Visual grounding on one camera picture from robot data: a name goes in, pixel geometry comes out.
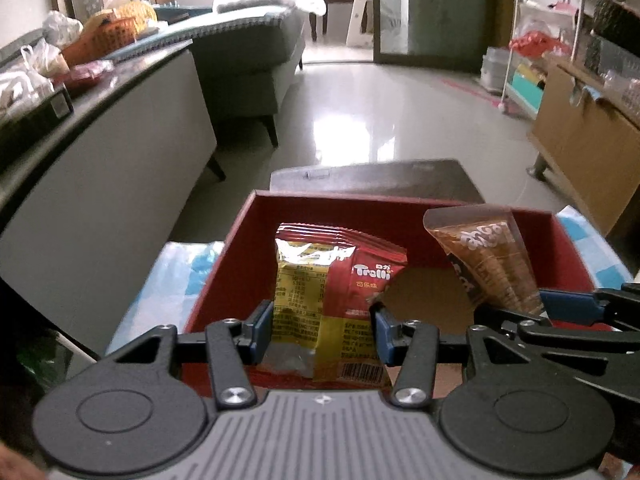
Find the red cardboard box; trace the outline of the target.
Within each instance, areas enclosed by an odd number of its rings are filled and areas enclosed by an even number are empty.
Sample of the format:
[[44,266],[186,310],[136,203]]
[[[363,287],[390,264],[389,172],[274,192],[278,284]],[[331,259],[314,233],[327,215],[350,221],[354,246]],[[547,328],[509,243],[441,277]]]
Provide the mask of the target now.
[[[305,195],[256,191],[247,197],[224,241],[186,328],[204,332],[224,318],[245,320],[272,299],[277,277],[276,231],[281,223],[339,226],[405,248],[408,266],[383,301],[396,318],[431,323],[445,335],[463,335],[473,321],[472,304],[445,252],[423,226],[425,211],[460,203],[413,198]],[[551,212],[510,209],[524,240],[539,288],[592,292],[593,284],[562,224]],[[248,369],[255,387],[270,389],[372,389],[344,382],[312,382]]]

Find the grey white side cabinet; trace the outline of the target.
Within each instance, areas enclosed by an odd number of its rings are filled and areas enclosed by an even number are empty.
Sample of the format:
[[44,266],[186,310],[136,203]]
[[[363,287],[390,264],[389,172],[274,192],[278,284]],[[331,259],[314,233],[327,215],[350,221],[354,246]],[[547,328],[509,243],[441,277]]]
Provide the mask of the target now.
[[188,44],[118,64],[2,172],[2,283],[102,356],[216,145]]

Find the red yellow Trolli bag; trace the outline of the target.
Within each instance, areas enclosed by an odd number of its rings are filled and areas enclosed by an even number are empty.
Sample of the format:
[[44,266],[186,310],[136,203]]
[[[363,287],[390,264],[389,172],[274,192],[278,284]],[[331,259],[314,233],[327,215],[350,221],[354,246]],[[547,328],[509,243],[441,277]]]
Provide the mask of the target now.
[[338,226],[282,223],[271,341],[256,376],[266,388],[390,385],[369,308],[405,269],[407,251]]

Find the wooden sideboard cabinet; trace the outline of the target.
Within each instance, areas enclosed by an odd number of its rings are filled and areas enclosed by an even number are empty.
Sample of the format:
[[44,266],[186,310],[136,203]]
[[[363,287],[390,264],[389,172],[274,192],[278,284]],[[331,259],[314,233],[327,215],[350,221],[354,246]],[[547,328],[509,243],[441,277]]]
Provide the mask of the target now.
[[582,67],[552,54],[528,135],[570,199],[601,234],[639,227],[639,122]]

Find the brown orange snack packet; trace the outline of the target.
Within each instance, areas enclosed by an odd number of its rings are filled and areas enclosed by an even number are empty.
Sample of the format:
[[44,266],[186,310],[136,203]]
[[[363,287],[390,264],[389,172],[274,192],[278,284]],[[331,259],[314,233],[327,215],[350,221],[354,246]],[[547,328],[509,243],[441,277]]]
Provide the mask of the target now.
[[530,315],[544,310],[521,232],[513,214],[490,205],[433,208],[423,217],[477,307]]

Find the orange plastic basket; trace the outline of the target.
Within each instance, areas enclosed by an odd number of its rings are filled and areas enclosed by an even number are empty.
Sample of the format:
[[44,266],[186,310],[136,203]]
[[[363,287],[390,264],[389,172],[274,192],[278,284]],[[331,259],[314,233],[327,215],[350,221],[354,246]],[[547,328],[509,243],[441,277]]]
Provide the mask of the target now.
[[129,1],[115,9],[93,14],[78,39],[62,50],[68,66],[86,64],[133,44],[155,22],[154,8],[146,1]]

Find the black box on cabinet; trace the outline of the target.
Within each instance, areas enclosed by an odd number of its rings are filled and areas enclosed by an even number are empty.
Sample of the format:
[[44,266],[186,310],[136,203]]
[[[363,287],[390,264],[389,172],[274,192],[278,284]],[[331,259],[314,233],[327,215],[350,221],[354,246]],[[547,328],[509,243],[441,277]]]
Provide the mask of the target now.
[[62,86],[38,105],[1,126],[1,158],[14,159],[56,128],[73,113],[72,99]]

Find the white rolling cart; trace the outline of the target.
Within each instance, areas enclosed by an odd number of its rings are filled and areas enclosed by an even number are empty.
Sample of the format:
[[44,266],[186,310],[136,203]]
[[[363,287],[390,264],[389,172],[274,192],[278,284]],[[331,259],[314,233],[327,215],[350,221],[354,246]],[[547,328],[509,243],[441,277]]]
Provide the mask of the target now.
[[536,117],[539,105],[515,88],[520,66],[538,64],[548,54],[578,55],[586,0],[514,0],[509,56],[498,110],[506,114],[515,104],[525,114]]

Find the green grey sofa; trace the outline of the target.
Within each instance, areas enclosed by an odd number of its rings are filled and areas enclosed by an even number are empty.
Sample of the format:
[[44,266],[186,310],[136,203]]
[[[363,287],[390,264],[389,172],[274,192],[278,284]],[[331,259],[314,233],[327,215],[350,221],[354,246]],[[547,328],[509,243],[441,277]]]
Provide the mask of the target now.
[[208,12],[170,24],[106,58],[122,62],[183,41],[191,43],[212,124],[252,118],[265,127],[276,148],[276,115],[303,66],[302,12],[274,4]]

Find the dark wooden stool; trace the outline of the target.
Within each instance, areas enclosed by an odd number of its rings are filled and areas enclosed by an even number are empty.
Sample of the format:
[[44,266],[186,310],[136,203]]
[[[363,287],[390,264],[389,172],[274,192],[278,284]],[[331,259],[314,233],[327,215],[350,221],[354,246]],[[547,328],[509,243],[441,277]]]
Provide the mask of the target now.
[[480,191],[455,159],[286,168],[273,171],[269,189],[271,192],[358,194],[485,203]]

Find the blue white checkered tablecloth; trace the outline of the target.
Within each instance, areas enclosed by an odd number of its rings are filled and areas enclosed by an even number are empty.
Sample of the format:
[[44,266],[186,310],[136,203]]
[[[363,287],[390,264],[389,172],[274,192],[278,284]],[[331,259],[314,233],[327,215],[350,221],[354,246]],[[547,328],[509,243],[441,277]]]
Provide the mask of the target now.
[[[577,249],[593,283],[619,288],[638,282],[604,237],[577,209],[566,206],[556,214]],[[160,324],[186,328],[198,296],[224,249],[224,242],[168,242],[155,260],[149,276],[128,308],[107,347],[112,353]]]

